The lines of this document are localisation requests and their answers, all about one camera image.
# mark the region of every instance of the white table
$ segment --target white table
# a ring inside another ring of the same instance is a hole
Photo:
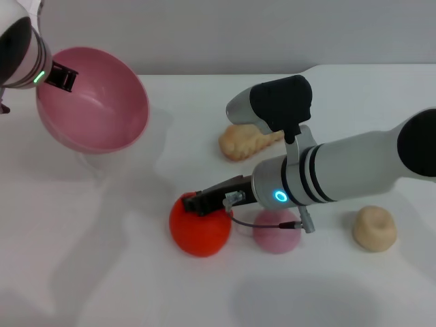
[[[436,65],[327,65],[313,87],[318,142],[390,129],[436,105]],[[0,117],[0,326],[434,326],[436,186],[404,180],[384,196],[311,206],[316,233],[285,255],[233,228],[215,256],[172,242],[179,195],[207,188],[284,153],[243,163],[217,146],[225,105],[283,76],[141,76],[152,105],[144,136],[123,153],[85,158],[59,145],[37,117],[33,91],[8,91]],[[365,253],[354,212],[392,211],[397,243]],[[236,214],[253,219],[257,205]]]

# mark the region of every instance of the gray wall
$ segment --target gray wall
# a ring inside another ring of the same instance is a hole
[[[53,51],[101,48],[139,74],[436,62],[436,0],[46,0],[41,28]]]

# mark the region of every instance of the cream-colored toy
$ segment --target cream-colored toy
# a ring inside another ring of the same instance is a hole
[[[371,252],[386,251],[396,241],[394,219],[384,208],[366,206],[357,214],[353,237],[359,245]]]
[[[228,159],[241,161],[283,137],[282,131],[264,135],[255,125],[231,125],[219,137],[219,148]]]

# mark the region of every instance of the cable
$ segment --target cable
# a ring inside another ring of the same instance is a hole
[[[225,213],[227,213],[227,216],[238,225],[251,228],[280,228],[281,230],[296,230],[302,228],[301,221],[286,221],[285,223],[280,223],[278,225],[256,225],[255,223],[246,223],[244,221],[237,220],[235,217],[233,217],[231,208],[234,204],[244,200],[244,198],[244,192],[237,191],[229,196],[226,196],[226,198],[223,200]]]
[[[295,230],[298,229],[299,222],[297,221],[287,221],[285,223],[280,223],[278,225],[256,225],[255,223],[246,223],[241,220],[237,220],[233,215],[227,213],[227,215],[230,217],[232,221],[237,223],[238,225],[251,227],[251,228],[280,228],[281,230]]]

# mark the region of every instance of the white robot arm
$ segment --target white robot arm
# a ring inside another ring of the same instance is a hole
[[[298,207],[301,222],[280,228],[311,233],[315,228],[308,205],[385,193],[401,177],[436,181],[435,108],[390,131],[317,144],[310,129],[300,125],[311,117],[311,100],[311,86],[303,76],[255,85],[237,95],[227,106],[229,120],[255,124],[265,134],[283,130],[287,154],[259,163],[251,176],[185,198],[185,210],[207,215],[252,202],[269,210]]]
[[[0,103],[4,89],[30,89],[43,82],[71,92],[77,72],[52,60],[39,33],[41,0],[0,0]],[[2,105],[1,113],[9,109]]]

